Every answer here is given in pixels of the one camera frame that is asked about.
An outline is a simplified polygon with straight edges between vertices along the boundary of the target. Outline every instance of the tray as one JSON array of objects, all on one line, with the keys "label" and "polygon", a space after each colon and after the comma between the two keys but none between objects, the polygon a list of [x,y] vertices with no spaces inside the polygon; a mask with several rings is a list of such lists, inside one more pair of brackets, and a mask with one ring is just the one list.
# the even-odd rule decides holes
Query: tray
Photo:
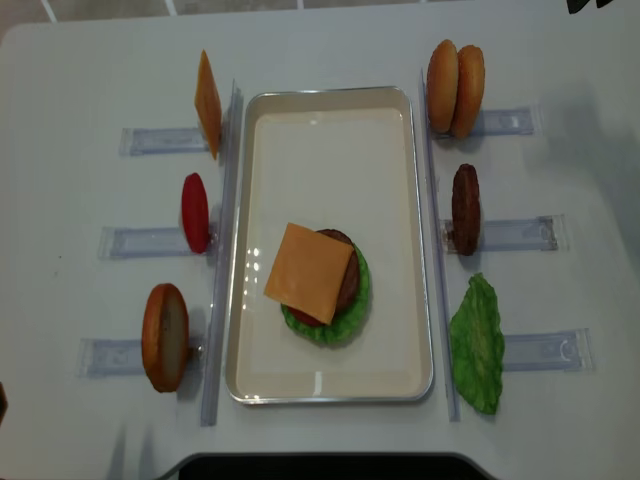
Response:
[{"label": "tray", "polygon": [[[394,87],[269,93],[247,107],[225,365],[246,404],[415,400],[433,361],[413,117]],[[297,336],[263,295],[285,227],[337,228],[362,250],[371,306],[347,345]]]}]

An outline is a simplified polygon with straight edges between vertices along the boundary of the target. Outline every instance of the white tabletop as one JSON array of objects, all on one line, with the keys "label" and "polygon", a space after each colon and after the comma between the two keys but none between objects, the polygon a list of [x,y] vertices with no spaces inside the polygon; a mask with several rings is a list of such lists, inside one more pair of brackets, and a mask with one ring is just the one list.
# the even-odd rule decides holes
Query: white tabletop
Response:
[{"label": "white tabletop", "polygon": [[[387,451],[455,452],[498,478],[633,478],[640,468],[634,408],[640,399],[634,372],[640,286],[633,242],[624,240],[638,238],[631,224],[639,204],[633,162],[640,161],[640,5],[617,0],[569,16],[562,0],[513,3],[68,23],[9,32],[0,49],[0,381],[9,400],[0,427],[0,477],[151,478],[198,453]],[[530,328],[590,327],[593,373],[505,374],[495,419],[463,402],[461,421],[450,423],[429,266],[435,381],[418,403],[247,408],[223,385],[218,424],[201,428],[201,386],[192,394],[159,395],[144,377],[76,377],[80,339],[137,338],[156,283],[175,283],[201,328],[209,318],[212,272],[202,258],[105,262],[96,255],[103,226],[177,225],[182,181],[193,171],[205,180],[210,202],[219,202],[220,172],[206,154],[118,156],[123,127],[196,124],[192,99],[202,48],[225,103],[235,78],[247,100],[265,91],[396,85],[417,109],[420,68],[444,38],[483,48],[485,107],[587,92],[608,139],[596,154],[610,155],[614,165],[616,158],[631,161],[616,177],[620,188],[605,182],[608,210],[596,183],[593,202],[584,205],[588,215],[612,225],[591,237],[591,268],[574,272],[593,280],[593,290],[582,291],[592,311],[554,312],[561,313],[557,328],[549,318],[541,320],[542,329]],[[422,128],[418,116],[416,122]],[[601,138],[591,140],[594,149],[602,145]],[[417,142],[422,164],[419,136]],[[459,162],[470,153],[448,155]],[[567,188],[583,180],[588,184],[578,173]],[[621,204],[629,215],[611,215]],[[609,250],[605,263],[602,252]]]}]

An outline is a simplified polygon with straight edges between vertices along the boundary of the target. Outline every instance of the lettuce leaf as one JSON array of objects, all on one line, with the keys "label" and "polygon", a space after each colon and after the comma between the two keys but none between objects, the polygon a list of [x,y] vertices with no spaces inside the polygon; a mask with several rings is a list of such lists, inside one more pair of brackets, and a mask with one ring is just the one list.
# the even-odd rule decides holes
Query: lettuce leaf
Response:
[{"label": "lettuce leaf", "polygon": [[367,314],[371,279],[369,277],[369,267],[362,252],[355,245],[353,247],[356,249],[356,255],[358,255],[360,287],[351,306],[336,315],[331,325],[327,325],[326,327],[310,327],[296,320],[286,305],[281,305],[284,320],[291,330],[314,342],[324,345],[342,343],[358,331]]},{"label": "lettuce leaf", "polygon": [[469,280],[467,293],[451,319],[449,340],[458,392],[477,411],[495,415],[502,393],[504,336],[498,297],[481,273]]}]

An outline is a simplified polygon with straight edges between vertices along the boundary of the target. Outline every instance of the orange cheese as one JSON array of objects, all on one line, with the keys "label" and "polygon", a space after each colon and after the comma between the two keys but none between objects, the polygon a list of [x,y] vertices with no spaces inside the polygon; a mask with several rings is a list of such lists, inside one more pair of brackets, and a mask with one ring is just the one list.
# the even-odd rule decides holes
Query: orange cheese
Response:
[{"label": "orange cheese", "polygon": [[353,247],[289,223],[264,294],[330,325]]},{"label": "orange cheese", "polygon": [[220,132],[222,131],[222,107],[218,87],[211,72],[211,65],[207,53],[203,50],[198,67],[198,85],[193,102],[200,118],[200,125],[204,130],[213,158],[218,158],[220,148]]}]

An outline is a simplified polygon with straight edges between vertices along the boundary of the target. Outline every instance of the tomato slice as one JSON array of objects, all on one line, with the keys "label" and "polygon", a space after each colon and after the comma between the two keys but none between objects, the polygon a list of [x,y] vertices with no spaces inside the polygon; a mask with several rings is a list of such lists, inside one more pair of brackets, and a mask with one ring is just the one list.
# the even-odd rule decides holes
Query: tomato slice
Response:
[{"label": "tomato slice", "polygon": [[287,308],[291,312],[291,315],[293,315],[295,319],[298,320],[300,323],[304,323],[305,325],[308,325],[310,327],[325,326],[324,323],[319,322],[318,320],[313,318],[311,315],[307,315],[306,313],[301,312],[300,310],[296,310],[295,308],[291,308],[291,307],[287,307]]},{"label": "tomato slice", "polygon": [[209,204],[200,175],[192,173],[182,187],[182,226],[189,248],[204,253],[211,240],[209,233]]}]

